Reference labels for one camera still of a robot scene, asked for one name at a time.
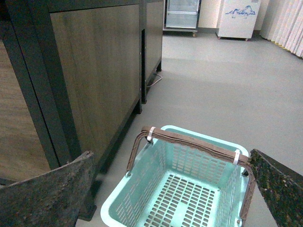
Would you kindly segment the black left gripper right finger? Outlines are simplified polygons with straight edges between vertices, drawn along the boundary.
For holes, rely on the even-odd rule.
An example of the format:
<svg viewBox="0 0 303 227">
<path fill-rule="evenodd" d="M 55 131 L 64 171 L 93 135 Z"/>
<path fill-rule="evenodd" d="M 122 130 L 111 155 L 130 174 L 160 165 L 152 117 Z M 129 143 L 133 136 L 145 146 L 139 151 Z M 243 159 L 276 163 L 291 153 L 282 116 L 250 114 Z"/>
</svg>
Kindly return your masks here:
<svg viewBox="0 0 303 227">
<path fill-rule="evenodd" d="M 303 176 L 258 149 L 250 165 L 258 189 L 279 227 L 303 225 Z"/>
</svg>

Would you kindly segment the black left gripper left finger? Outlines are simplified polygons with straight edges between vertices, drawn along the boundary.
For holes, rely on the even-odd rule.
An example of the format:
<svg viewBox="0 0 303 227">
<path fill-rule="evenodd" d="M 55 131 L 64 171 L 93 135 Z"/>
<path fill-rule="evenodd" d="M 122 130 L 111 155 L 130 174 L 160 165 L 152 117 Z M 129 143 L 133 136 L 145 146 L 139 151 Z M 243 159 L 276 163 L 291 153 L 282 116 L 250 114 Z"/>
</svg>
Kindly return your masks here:
<svg viewBox="0 0 303 227">
<path fill-rule="evenodd" d="M 94 153 L 0 190 L 2 227 L 73 227 L 91 187 Z"/>
</svg>

